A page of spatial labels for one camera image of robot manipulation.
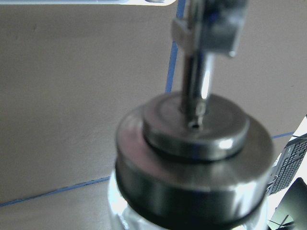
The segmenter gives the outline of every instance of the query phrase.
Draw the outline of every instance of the blue tape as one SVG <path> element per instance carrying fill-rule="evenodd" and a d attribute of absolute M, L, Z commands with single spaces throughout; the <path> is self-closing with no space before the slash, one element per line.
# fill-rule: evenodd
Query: blue tape
<path fill-rule="evenodd" d="M 286 136 L 292 136 L 293 134 L 294 134 L 294 132 L 283 133 L 283 134 L 280 134 L 280 135 L 273 136 L 272 139 L 282 138 L 282 137 L 286 137 Z"/>
<path fill-rule="evenodd" d="M 54 194 L 69 191 L 69 190 L 72 190 L 72 189 L 76 189 L 76 188 L 88 186 L 88 185 L 91 185 L 91 184 L 96 184 L 96 183 L 100 183 L 100 182 L 103 182 L 103 181 L 107 181 L 109 179 L 110 179 L 110 177 L 107 176 L 107 177 L 100 178 L 100 179 L 97 179 L 97 180 L 87 181 L 87 182 L 84 182 L 84 183 L 81 183 L 81 184 L 75 184 L 75 185 L 68 186 L 68 187 L 65 187 L 65 188 L 57 189 L 57 190 L 49 192 L 49 193 L 44 193 L 44 194 L 28 197 L 28 198 L 25 198 L 25 199 L 17 199 L 17 200 L 13 200 L 13 201 L 10 201 L 10 202 L 7 202 L 7 203 L 3 203 L 3 204 L 0 204 L 0 207 L 13 205 L 13 204 L 21 203 L 21 202 L 28 201 L 28 200 L 33 200 L 33 199 L 40 198 L 40 197 L 54 195 Z"/>
<path fill-rule="evenodd" d="M 173 79 L 174 79 L 175 67 L 176 67 L 176 60 L 177 60 L 177 53 L 178 53 L 177 44 L 176 44 L 176 42 L 173 42 L 172 43 L 172 49 L 171 49 L 171 55 L 170 55 L 170 58 L 169 58 L 165 92 L 171 92 L 172 91 Z"/>
<path fill-rule="evenodd" d="M 186 5 L 186 0 L 178 0 L 176 17 L 183 18 L 185 5 Z M 172 48 L 171 48 L 171 54 L 170 54 L 170 57 L 169 57 L 165 92 L 171 92 L 172 91 L 177 54 L 178 54 L 178 46 L 177 46 L 176 42 L 173 41 Z"/>

